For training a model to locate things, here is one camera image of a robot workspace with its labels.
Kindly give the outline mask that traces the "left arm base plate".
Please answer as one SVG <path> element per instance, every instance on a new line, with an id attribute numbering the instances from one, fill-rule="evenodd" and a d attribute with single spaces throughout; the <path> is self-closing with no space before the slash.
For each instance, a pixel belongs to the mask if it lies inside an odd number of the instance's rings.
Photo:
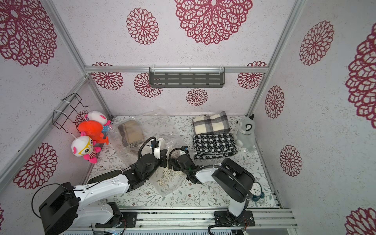
<path id="1" fill-rule="evenodd" d="M 116 212 L 106 223 L 96 223 L 96 228 L 134 228 L 138 213 L 135 211 Z"/>

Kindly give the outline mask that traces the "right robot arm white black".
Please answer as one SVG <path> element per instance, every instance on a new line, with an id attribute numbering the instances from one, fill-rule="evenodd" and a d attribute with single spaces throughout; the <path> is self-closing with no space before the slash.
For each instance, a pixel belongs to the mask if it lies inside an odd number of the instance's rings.
<path id="1" fill-rule="evenodd" d="M 188 154 L 168 158 L 169 168 L 182 171 L 192 184 L 217 183 L 230 197 L 228 213 L 239 217 L 252 198 L 251 188 L 256 182 L 254 176 L 230 158 L 221 164 L 196 165 Z"/>

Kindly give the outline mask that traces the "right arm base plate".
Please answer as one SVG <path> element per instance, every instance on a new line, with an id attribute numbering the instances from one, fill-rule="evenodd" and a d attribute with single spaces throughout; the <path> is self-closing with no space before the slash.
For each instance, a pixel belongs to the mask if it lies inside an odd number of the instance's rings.
<path id="1" fill-rule="evenodd" d="M 232 215 L 229 211 L 214 212 L 217 227 L 254 227 L 255 220 L 251 211 L 243 211 L 239 216 Z"/>

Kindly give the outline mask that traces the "clear plastic vacuum bag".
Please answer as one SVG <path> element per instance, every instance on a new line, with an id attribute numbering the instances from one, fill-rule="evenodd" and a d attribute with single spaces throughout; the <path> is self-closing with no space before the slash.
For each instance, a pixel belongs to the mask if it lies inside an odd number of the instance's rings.
<path id="1" fill-rule="evenodd" d="M 136 120 L 144 133 L 145 139 L 124 147 L 121 142 L 121 135 L 118 126 L 128 120 Z M 161 110 L 152 111 L 140 116 L 118 116 L 112 122 L 112 128 L 108 132 L 110 144 L 115 150 L 115 154 L 125 166 L 130 166 L 138 159 L 138 151 L 142 144 L 150 137 L 164 138 L 165 147 L 161 150 L 171 151 L 176 147 L 189 144 L 192 125 L 188 122 L 189 118 L 183 116 L 165 116 Z M 141 151 L 141 155 L 152 154 L 152 148 L 149 141 Z"/>

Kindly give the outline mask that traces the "black white houndstooth scarf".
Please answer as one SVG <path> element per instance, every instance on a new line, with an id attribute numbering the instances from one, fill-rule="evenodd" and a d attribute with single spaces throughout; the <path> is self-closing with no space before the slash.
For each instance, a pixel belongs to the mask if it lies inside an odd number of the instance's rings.
<path id="1" fill-rule="evenodd" d="M 194 135 L 194 159 L 216 159 L 238 153 L 232 134 Z"/>

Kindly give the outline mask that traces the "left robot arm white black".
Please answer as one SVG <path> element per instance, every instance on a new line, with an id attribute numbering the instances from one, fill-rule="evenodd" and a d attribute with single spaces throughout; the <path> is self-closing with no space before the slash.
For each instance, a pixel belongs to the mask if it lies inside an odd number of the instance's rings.
<path id="1" fill-rule="evenodd" d="M 126 171 L 87 185 L 61 184 L 39 207 L 46 235 L 59 235 L 70 227 L 95 224 L 98 228 L 114 228 L 124 224 L 124 216 L 116 203 L 95 206 L 93 203 L 113 195 L 128 193 L 141 187 L 159 167 L 167 166 L 167 150 L 159 158 L 146 154 Z"/>

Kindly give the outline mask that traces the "grey cream plaid scarf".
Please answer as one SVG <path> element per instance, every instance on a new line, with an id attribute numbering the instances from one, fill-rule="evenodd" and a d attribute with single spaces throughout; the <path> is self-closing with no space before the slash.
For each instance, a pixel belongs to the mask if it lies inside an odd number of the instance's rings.
<path id="1" fill-rule="evenodd" d="M 225 111 L 215 115 L 198 116 L 193 119 L 195 135 L 227 134 L 231 131 Z"/>

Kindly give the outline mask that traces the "cream fringed scarf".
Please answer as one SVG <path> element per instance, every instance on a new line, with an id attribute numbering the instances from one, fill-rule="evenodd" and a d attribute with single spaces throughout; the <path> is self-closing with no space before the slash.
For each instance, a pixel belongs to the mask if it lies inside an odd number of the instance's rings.
<path id="1" fill-rule="evenodd" d="M 162 175 L 160 179 L 157 180 L 157 185 L 167 191 L 180 186 L 183 180 L 184 174 L 181 171 L 163 168 Z"/>

